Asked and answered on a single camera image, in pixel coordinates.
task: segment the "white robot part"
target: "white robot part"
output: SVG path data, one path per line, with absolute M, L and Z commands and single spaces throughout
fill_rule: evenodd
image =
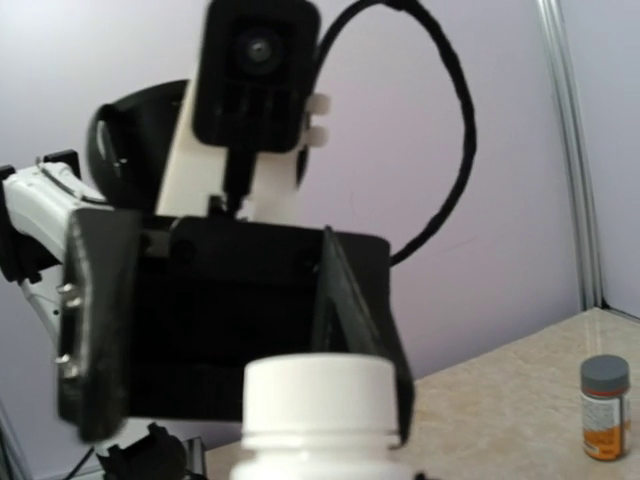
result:
M 64 163 L 38 162 L 23 168 L 4 181 L 4 193 L 13 227 L 60 261 L 71 213 L 79 208 L 111 208 L 98 205 L 104 201 L 102 195 L 78 180 Z
M 227 149 L 205 145 L 193 133 L 196 85 L 197 73 L 189 82 L 180 111 L 156 215 L 204 217 L 211 197 L 224 198 Z M 308 113 L 326 113 L 328 104 L 326 95 L 314 95 L 307 103 Z M 298 152 L 307 143 L 307 136 L 301 137 L 300 145 L 291 152 L 263 152 L 258 155 L 251 193 L 245 200 L 245 203 L 253 205 L 252 221 L 296 224 Z M 321 146 L 324 143 L 322 138 L 323 135 L 316 132 L 313 146 Z
M 104 198 L 73 174 L 65 163 L 42 163 L 27 167 L 4 181 L 4 195 L 13 227 L 40 242 L 58 261 L 64 260 L 67 223 L 79 208 L 111 208 Z M 20 284 L 51 340 L 59 332 L 59 295 L 62 267 L 40 272 L 42 279 Z

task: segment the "beige countertop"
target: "beige countertop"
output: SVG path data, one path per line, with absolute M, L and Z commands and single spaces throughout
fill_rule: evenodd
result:
M 416 382 L 411 440 L 395 456 L 441 480 L 640 480 L 639 428 L 618 462 L 582 451 L 579 366 L 599 353 L 629 361 L 640 412 L 640 324 L 592 310 Z M 209 479 L 245 456 L 237 444 L 208 452 Z

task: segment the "screw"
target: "screw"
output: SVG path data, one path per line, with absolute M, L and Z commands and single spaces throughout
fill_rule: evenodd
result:
M 56 288 L 60 297 L 62 299 L 62 303 L 67 308 L 78 308 L 82 305 L 82 297 L 78 293 L 78 287 L 73 283 L 67 283 L 65 285 L 61 285 Z
M 294 268 L 297 273 L 304 275 L 314 275 L 318 273 L 320 264 L 320 254 L 314 249 L 305 249 L 298 253 L 294 261 Z
M 55 362 L 56 365 L 60 367 L 62 378 L 65 380 L 73 380 L 74 378 L 78 378 L 80 375 L 78 365 L 76 365 L 76 362 L 73 361 L 69 354 L 64 354 L 63 356 L 56 358 Z

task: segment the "camera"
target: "camera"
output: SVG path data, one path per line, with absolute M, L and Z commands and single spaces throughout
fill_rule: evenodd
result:
M 240 33 L 236 40 L 235 68 L 247 80 L 253 77 L 279 77 L 284 80 L 286 66 L 285 39 L 276 30 L 255 27 Z
M 286 153 L 315 79 L 320 14 L 306 0 L 214 0 L 192 128 L 205 145 Z

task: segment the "black cable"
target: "black cable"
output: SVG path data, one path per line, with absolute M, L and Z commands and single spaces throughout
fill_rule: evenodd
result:
M 474 157 L 477 150 L 477 131 L 473 99 L 471 98 L 471 93 L 467 85 L 464 71 L 460 65 L 458 54 L 454 50 L 438 21 L 420 4 L 418 0 L 358 0 L 351 6 L 347 7 L 347 9 L 345 9 L 329 27 L 329 30 L 327 30 L 327 33 L 320 43 L 316 59 L 317 63 L 314 87 L 318 81 L 324 62 L 329 55 L 329 51 L 344 27 L 360 12 L 375 5 L 386 5 L 390 8 L 407 12 L 429 33 L 431 39 L 436 45 L 436 48 L 438 49 L 440 59 L 442 60 L 442 63 L 449 73 L 449 77 L 453 83 L 456 95 L 460 102 L 462 119 L 464 122 L 462 162 L 453 187 L 440 207 L 440 210 L 429 220 L 425 228 L 403 248 L 392 255 L 391 264 L 398 265 L 413 255 L 436 233 L 438 233 L 453 210 L 456 208 L 467 184 L 469 183 L 469 178 L 471 177 Z
M 93 450 L 93 447 L 91 447 L 89 450 L 87 450 L 87 453 L 84 454 L 84 457 L 80 459 L 78 464 L 75 467 L 73 467 L 73 470 L 71 470 L 69 474 L 66 477 L 64 477 L 62 480 L 71 480 L 73 477 L 75 477 L 80 471 L 80 469 L 84 467 L 84 464 L 87 463 L 87 461 L 91 458 L 91 455 L 93 455 L 93 453 L 94 453 L 94 450 Z

